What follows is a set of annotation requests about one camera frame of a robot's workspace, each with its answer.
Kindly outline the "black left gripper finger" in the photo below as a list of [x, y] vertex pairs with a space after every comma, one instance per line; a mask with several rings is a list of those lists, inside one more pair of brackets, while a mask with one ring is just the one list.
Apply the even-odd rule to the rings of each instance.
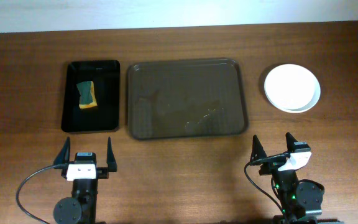
[[109, 172], [117, 172], [117, 163], [114, 157], [114, 153], [112, 151], [112, 142], [110, 137], [108, 137], [108, 143], [107, 143], [106, 163], [108, 165]]
[[61, 151], [56, 156], [53, 164], [61, 165], [67, 164], [70, 161], [70, 138], [67, 137]]

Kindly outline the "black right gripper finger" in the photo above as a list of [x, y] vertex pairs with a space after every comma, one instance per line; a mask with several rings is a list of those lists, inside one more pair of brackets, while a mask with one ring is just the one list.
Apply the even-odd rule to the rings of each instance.
[[250, 156], [250, 165], [258, 166], [266, 162], [267, 155], [261, 145], [257, 135], [253, 135], [252, 138], [252, 152]]
[[295, 152], [296, 150], [296, 142], [297, 140], [291, 135], [291, 133], [287, 132], [285, 134], [286, 142], [287, 142], [287, 151], [288, 152]]

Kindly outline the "cream white plate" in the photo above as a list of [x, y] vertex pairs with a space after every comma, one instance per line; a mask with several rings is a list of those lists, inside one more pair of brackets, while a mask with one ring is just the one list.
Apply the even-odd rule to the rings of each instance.
[[310, 70], [301, 65], [283, 64], [278, 65], [268, 72], [264, 80], [265, 95], [284, 99], [295, 95], [312, 93], [320, 89], [318, 79]]

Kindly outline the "yellow green sponge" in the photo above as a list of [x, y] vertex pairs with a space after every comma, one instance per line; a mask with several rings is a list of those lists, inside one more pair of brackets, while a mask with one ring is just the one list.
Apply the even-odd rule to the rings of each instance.
[[96, 107], [97, 101], [94, 92], [93, 81], [85, 81], [76, 84], [77, 90], [80, 94], [79, 108], [82, 110]]

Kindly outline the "light blue plate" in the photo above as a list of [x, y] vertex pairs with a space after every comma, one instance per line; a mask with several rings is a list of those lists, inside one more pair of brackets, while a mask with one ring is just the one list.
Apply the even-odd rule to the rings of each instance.
[[285, 95], [280, 95], [279, 97], [272, 98], [267, 95], [268, 101], [280, 111], [286, 113], [304, 113], [318, 103], [321, 97], [321, 90], [317, 89], [306, 95], [299, 94], [286, 99], [284, 97]]

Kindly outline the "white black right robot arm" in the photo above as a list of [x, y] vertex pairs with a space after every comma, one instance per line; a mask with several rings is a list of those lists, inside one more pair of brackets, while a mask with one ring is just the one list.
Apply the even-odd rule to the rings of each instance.
[[[311, 148], [304, 141], [297, 141], [290, 133], [285, 135], [287, 150], [273, 156], [266, 155], [255, 135], [252, 138], [250, 161], [244, 166], [248, 181], [266, 195], [278, 207], [281, 214], [275, 215], [273, 223], [329, 224], [341, 223], [338, 219], [319, 219], [325, 193], [324, 186], [310, 179], [299, 179], [296, 172], [311, 158]], [[247, 168], [259, 166], [259, 175], [269, 175], [274, 195], [262, 190], [249, 176]]]

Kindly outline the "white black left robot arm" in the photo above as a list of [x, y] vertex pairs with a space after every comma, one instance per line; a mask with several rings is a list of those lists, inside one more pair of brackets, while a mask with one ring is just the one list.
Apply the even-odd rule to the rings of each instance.
[[70, 160], [70, 139], [67, 139], [53, 164], [61, 176], [71, 182], [69, 197], [59, 200], [53, 209], [53, 218], [59, 224], [95, 223], [98, 198], [98, 180], [108, 179], [117, 171], [111, 140], [107, 143], [106, 167], [98, 167], [96, 154], [78, 152]]

